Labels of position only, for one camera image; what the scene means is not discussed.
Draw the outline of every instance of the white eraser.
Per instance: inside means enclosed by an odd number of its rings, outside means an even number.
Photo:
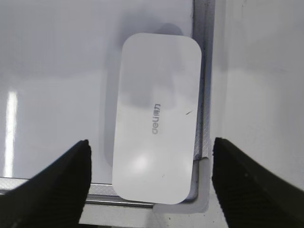
[[[124,199],[176,204],[191,185],[201,50],[189,37],[140,33],[123,46],[113,187]]]

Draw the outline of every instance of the deli logo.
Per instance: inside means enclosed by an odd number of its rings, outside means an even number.
[[[161,105],[155,104],[154,111],[153,111],[153,118],[152,118],[152,133],[157,134],[158,133],[158,122],[160,120],[160,112],[161,112]]]

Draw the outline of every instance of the rounded rectangle eraser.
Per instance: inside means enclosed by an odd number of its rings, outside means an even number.
[[[140,33],[123,46],[113,187],[124,199],[176,204],[191,185],[201,50],[189,37]]]

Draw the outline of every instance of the white wall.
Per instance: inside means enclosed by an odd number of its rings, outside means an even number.
[[[304,190],[304,1],[218,0],[211,138]]]

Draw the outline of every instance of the white surface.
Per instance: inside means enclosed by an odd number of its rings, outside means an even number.
[[[1,0],[0,176],[30,178],[89,139],[93,182],[111,183],[122,45],[138,32],[190,36],[191,9],[192,0]]]
[[[304,190],[303,9],[302,0],[217,1],[211,138]]]
[[[113,163],[122,198],[177,204],[189,194],[200,64],[184,36],[140,33],[123,45]]]

